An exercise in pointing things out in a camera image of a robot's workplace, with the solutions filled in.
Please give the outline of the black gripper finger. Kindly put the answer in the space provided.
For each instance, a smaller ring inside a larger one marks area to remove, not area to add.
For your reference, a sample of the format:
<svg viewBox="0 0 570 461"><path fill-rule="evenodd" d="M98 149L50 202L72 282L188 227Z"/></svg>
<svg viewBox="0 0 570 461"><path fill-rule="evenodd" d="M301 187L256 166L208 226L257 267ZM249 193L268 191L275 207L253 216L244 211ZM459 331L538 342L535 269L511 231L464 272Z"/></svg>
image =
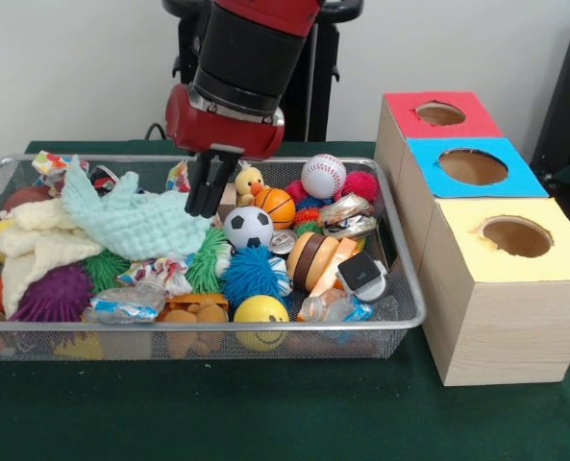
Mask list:
<svg viewBox="0 0 570 461"><path fill-rule="evenodd" d="M202 215L208 198L208 183L211 170L212 152L197 155L196 166L190 183L190 191L186 200L186 212L189 215Z"/></svg>
<svg viewBox="0 0 570 461"><path fill-rule="evenodd" d="M212 217L216 213L227 182L235 171L239 154L218 153L218 158L221 164L216 170L214 179L208 187L207 198L201 211L203 217Z"/></svg>

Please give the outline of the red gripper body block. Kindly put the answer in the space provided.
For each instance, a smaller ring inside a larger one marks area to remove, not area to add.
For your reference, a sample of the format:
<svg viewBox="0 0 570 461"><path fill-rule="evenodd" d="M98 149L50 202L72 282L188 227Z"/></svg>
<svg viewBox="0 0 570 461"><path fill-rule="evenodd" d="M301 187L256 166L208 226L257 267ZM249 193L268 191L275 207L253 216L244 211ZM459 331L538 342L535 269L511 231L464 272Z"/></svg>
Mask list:
<svg viewBox="0 0 570 461"><path fill-rule="evenodd" d="M285 117L280 109L256 116L219 105L191 85L174 85L166 104L165 129L173 144L194 153L209 149L271 158L280 148Z"/></svg>

